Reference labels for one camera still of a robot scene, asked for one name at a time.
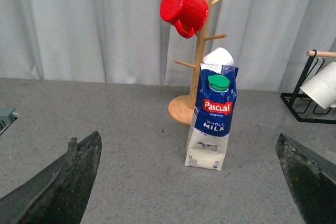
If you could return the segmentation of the left gripper dark left finger camera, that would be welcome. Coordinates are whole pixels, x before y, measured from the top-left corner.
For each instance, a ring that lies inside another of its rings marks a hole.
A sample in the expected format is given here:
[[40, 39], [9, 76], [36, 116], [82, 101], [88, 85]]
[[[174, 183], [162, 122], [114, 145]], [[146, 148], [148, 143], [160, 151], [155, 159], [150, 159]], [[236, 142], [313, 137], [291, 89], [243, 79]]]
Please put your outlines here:
[[1, 198], [1, 223], [80, 223], [101, 150], [98, 132], [81, 142], [73, 137], [62, 156]]

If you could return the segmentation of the left gripper dark right finger camera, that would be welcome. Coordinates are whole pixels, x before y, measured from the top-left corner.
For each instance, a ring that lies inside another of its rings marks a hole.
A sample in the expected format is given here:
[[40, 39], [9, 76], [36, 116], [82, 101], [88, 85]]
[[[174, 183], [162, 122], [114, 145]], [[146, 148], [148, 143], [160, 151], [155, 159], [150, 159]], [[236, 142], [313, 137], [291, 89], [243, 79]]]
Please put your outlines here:
[[305, 223], [335, 223], [335, 164], [285, 134], [276, 153]]

